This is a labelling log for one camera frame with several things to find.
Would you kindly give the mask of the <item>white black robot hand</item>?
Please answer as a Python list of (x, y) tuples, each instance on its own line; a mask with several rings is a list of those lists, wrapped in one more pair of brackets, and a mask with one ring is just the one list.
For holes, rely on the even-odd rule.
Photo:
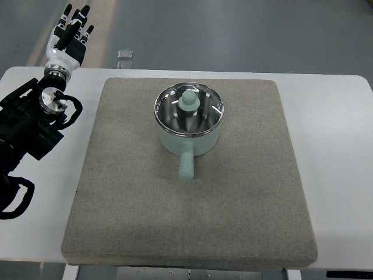
[(68, 4), (53, 28), (46, 48), (49, 65), (59, 65), (70, 71), (82, 65), (87, 41), (94, 30), (92, 25), (85, 28), (89, 5), (75, 11), (72, 9), (72, 4)]

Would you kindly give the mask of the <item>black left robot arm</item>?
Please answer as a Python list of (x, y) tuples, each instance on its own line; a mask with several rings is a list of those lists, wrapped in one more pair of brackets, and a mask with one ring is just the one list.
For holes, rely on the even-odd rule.
[(1, 100), (1, 219), (15, 219), (31, 203), (35, 185), (12, 177), (25, 154), (37, 160), (63, 138), (83, 110), (81, 102), (64, 94), (71, 78), (62, 66), (49, 64), (44, 76), (33, 78)]

